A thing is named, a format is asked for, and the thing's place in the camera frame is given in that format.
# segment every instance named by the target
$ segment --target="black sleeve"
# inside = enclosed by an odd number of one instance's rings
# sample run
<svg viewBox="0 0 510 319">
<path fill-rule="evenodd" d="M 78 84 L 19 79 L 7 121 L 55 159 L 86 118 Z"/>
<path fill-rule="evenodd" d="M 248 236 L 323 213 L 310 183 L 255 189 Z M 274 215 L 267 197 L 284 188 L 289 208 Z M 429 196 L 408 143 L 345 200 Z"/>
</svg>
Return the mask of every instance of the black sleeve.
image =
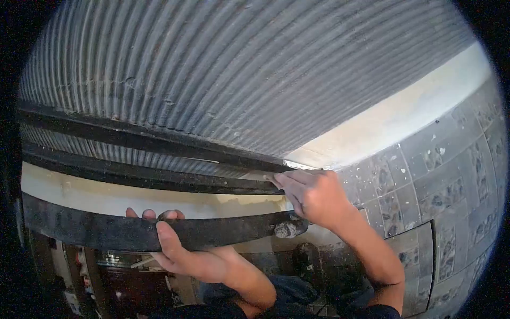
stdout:
<svg viewBox="0 0 510 319">
<path fill-rule="evenodd" d="M 232 302 L 217 305 L 189 305 L 161 310 L 149 319 L 199 319 L 199 318 L 235 318 L 247 319 L 244 311 Z"/>
<path fill-rule="evenodd" d="M 355 314 L 356 319 L 401 319 L 397 309 L 387 305 L 373 305 Z"/>
</svg>

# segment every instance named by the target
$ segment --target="dark clothing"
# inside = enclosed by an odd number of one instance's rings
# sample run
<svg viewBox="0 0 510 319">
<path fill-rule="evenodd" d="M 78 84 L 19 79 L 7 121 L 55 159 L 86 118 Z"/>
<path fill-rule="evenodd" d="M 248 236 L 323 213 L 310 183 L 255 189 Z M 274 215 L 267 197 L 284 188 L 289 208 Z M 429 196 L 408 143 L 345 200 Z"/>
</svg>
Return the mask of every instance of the dark clothing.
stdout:
<svg viewBox="0 0 510 319">
<path fill-rule="evenodd" d="M 306 311 L 306 305 L 317 299 L 317 292 L 311 284 L 293 276 L 270 276 L 269 279 L 276 289 L 276 301 L 271 309 L 258 318 L 321 318 Z M 342 318 L 356 319 L 400 319 L 395 308 L 375 305 L 364 308 L 373 295 L 373 290 L 359 291 L 355 297 L 339 298 L 337 310 Z M 151 316 L 151 319 L 170 318 L 242 318 L 246 316 L 242 309 L 228 300 L 237 296 L 237 292 L 223 284 L 203 284 L 200 287 L 201 298 L 205 305 L 190 305 L 173 309 Z"/>
</svg>

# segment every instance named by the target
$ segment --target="black wooden beam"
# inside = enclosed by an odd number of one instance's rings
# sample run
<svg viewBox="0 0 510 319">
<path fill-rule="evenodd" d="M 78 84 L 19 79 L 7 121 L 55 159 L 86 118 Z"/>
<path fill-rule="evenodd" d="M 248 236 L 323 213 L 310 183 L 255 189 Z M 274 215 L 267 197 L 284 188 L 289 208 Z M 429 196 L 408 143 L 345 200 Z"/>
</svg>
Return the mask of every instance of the black wooden beam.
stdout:
<svg viewBox="0 0 510 319">
<path fill-rule="evenodd" d="M 97 214 L 60 206 L 23 193 L 27 227 L 66 244 L 99 250 L 132 252 L 161 251 L 156 223 L 158 219 Z M 282 224 L 308 221 L 294 211 L 271 214 L 207 219 L 163 219 L 175 230 L 184 248 L 197 251 L 210 247 L 250 241 L 275 234 Z"/>
<path fill-rule="evenodd" d="M 19 101 L 18 120 L 27 125 L 137 150 L 215 161 L 237 167 L 281 173 L 292 170 L 282 159 L 215 144 L 177 131 L 156 132 L 106 118 L 66 114 Z"/>
<path fill-rule="evenodd" d="M 142 188 L 214 194 L 283 194 L 272 183 L 179 173 L 117 163 L 23 143 L 23 161 L 59 173 L 111 184 Z"/>
</svg>

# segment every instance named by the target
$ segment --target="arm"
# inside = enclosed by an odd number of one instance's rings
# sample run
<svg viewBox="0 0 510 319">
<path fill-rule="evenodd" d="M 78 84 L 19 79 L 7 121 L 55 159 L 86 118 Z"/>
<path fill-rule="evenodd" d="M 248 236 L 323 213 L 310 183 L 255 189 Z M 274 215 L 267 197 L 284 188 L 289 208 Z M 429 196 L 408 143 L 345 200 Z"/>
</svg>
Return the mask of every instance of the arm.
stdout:
<svg viewBox="0 0 510 319">
<path fill-rule="evenodd" d="M 164 212 L 167 219 L 185 218 L 178 210 Z M 137 217 L 128 208 L 127 217 Z M 143 218 L 156 218 L 147 209 Z M 208 252 L 189 252 L 181 246 L 175 231 L 165 222 L 156 224 L 162 253 L 152 253 L 161 267 L 175 274 L 192 276 L 206 283 L 223 283 L 237 291 L 241 298 L 232 300 L 253 319 L 273 306 L 276 290 L 269 279 L 254 265 L 239 255 L 232 246 L 217 247 Z"/>
<path fill-rule="evenodd" d="M 358 209 L 352 206 L 351 211 L 346 222 L 334 224 L 331 231 L 354 250 L 370 281 L 379 285 L 368 305 L 392 306 L 402 314 L 405 289 L 402 264 L 390 246 L 361 217 Z"/>
<path fill-rule="evenodd" d="M 232 246 L 215 248 L 211 253 L 226 262 L 228 275 L 223 284 L 239 293 L 241 299 L 232 301 L 243 309 L 249 319 L 274 305 L 276 290 L 269 278 L 239 255 Z"/>
<path fill-rule="evenodd" d="M 339 236 L 356 253 L 369 279 L 380 286 L 369 305 L 383 304 L 402 313 L 404 270 L 389 245 L 349 203 L 334 171 L 289 171 L 274 176 L 296 213 Z"/>
</svg>

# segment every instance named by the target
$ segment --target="corrugated metal sheet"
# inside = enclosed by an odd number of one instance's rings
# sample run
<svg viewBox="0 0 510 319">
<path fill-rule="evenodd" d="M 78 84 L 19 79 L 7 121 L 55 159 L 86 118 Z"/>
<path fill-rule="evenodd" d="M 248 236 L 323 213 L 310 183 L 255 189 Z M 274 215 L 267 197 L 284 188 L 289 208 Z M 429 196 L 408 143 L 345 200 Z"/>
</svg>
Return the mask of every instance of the corrugated metal sheet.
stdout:
<svg viewBox="0 0 510 319">
<path fill-rule="evenodd" d="M 474 40 L 447 0 L 67 1 L 19 96 L 283 157 Z"/>
<path fill-rule="evenodd" d="M 25 124 L 20 125 L 20 131 L 23 140 L 37 145 L 124 164 L 231 178 L 240 178 L 250 172 L 247 169 L 212 162 L 173 157 L 165 154 L 157 154 L 86 140 L 75 136 L 34 128 Z"/>
</svg>

